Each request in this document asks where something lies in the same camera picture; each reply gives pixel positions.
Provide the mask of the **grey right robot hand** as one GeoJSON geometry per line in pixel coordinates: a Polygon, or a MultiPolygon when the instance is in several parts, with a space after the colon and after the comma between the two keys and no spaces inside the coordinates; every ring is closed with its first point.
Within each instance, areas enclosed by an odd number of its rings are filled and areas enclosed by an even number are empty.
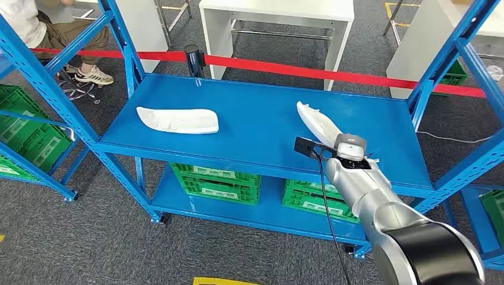
{"type": "Polygon", "coordinates": [[[364,159],[367,141],[358,135],[339,134],[336,137],[335,148],[338,157],[352,161],[364,159]]]}

